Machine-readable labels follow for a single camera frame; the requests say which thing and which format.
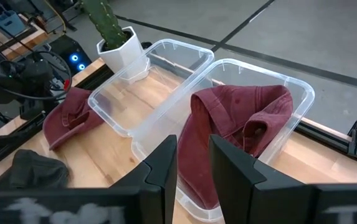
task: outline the plastic storage container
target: plastic storage container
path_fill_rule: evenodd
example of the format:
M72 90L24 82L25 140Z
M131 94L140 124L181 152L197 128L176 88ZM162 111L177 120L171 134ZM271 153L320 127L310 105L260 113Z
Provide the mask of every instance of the plastic storage container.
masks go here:
M171 39L157 41L98 87L88 104L119 135L133 137L174 103L164 102L170 95L182 95L213 61L208 49Z
M238 60L219 60L196 77L184 91L172 95L170 98L175 98L173 99L175 104L166 110L155 123L150 125L147 132L143 132L133 138L131 148L138 160L141 161L148 156L167 135L176 134L179 138L186 119L191 112L190 98L193 93L224 84L242 86L284 85L290 90L293 98L293 115L259 157L259 160L266 164L270 164L279 154L290 133L311 107L315 97L313 88L296 78ZM187 196L185 189L181 188L179 179L176 199L193 217L200 221L218 222L222 218L220 207L205 210L196 205Z

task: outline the white hexagonal pot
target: white hexagonal pot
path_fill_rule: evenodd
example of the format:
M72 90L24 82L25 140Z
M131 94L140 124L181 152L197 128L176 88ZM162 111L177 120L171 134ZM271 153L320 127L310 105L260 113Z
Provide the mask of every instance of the white hexagonal pot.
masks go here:
M132 27L123 28L123 31L128 31L132 33L130 39L127 40L121 47L114 50L108 50L102 52L102 46L105 43L105 40L101 40L97 44L97 51L99 57L105 62L105 64L114 72L117 73L121 69L127 67L135 59L137 59L142 54L142 46L138 40L138 36L134 32ZM133 83L137 80L141 80L148 75L148 67L150 60L147 57L144 57L143 60L139 60L135 65L131 66L122 78L129 83Z

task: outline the potted cactus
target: potted cactus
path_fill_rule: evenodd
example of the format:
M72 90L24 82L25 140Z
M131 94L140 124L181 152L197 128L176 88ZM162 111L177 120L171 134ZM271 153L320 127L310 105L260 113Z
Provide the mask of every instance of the potted cactus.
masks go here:
M135 31L132 27L118 25L108 0L80 0L80 4L103 37L97 44L97 51L112 71L116 73L141 55L143 49ZM148 60L138 63L124 74L130 82L144 77Z

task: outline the blue light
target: blue light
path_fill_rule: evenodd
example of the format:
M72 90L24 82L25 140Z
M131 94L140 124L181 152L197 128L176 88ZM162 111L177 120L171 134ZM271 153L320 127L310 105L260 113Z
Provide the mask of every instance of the blue light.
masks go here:
M84 64L80 64L80 65L77 66L77 70L81 71L83 69L85 69L85 65Z
M78 60L79 60L80 58L79 58L79 56L77 55L77 54L72 54L71 56L70 56L70 61L71 62L77 62Z

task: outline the cactus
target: cactus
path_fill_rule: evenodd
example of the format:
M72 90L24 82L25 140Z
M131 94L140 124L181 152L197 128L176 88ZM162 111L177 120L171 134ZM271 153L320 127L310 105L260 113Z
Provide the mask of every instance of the cactus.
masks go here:
M107 50L117 49L127 41L127 36L118 25L108 0L80 0L80 3L101 33Z

